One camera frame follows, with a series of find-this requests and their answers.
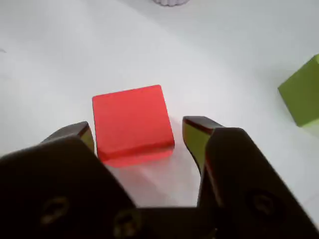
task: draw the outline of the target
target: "cube face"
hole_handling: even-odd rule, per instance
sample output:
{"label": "cube face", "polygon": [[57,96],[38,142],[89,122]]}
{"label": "cube face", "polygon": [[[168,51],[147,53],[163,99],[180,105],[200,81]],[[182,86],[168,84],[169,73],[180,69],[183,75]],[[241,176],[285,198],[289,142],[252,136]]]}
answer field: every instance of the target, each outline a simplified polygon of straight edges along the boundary
{"label": "cube face", "polygon": [[93,112],[97,152],[106,164],[127,166],[172,153],[174,138],[159,85],[95,96]]}
{"label": "cube face", "polygon": [[290,113],[298,126],[319,119],[319,55],[279,86]]}

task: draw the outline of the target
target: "white surface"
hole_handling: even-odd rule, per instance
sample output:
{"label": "white surface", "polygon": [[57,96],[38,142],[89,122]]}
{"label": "white surface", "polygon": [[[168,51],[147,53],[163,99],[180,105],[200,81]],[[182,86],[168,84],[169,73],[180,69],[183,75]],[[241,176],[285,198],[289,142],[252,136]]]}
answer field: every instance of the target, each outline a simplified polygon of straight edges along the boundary
{"label": "white surface", "polygon": [[171,159],[112,169],[141,206],[194,205],[199,175],[183,115],[244,128],[319,223],[319,139],[277,87],[319,51],[315,0],[0,1],[0,154],[87,120],[91,98],[161,84]]}

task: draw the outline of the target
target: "red block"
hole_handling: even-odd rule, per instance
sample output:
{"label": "red block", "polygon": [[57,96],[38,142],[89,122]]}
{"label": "red block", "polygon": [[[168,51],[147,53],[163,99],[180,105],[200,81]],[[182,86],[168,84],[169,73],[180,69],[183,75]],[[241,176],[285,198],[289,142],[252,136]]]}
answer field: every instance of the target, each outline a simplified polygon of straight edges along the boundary
{"label": "red block", "polygon": [[160,85],[93,97],[98,157],[113,167],[161,159],[175,142]]}

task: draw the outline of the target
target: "white object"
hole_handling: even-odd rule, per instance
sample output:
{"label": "white object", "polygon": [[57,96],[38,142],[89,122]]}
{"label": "white object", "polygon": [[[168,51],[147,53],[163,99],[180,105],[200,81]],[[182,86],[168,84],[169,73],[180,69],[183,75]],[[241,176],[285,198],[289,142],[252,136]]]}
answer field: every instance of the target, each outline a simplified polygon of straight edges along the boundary
{"label": "white object", "polygon": [[187,3],[189,0],[154,0],[154,2],[159,3],[164,6],[175,6]]}
{"label": "white object", "polygon": [[112,169],[137,205],[196,205],[181,119],[200,115],[245,129],[319,225],[319,140],[277,91],[318,52],[317,1],[0,2],[0,155],[70,123],[94,132],[92,96],[160,84],[174,155]]}

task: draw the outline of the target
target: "green cube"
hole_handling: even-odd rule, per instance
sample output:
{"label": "green cube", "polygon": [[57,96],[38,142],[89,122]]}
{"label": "green cube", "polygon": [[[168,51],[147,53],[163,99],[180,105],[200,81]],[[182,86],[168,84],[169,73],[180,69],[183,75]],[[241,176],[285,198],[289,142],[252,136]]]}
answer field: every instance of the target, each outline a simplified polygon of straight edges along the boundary
{"label": "green cube", "polygon": [[319,124],[319,54],[279,86],[296,124]]}

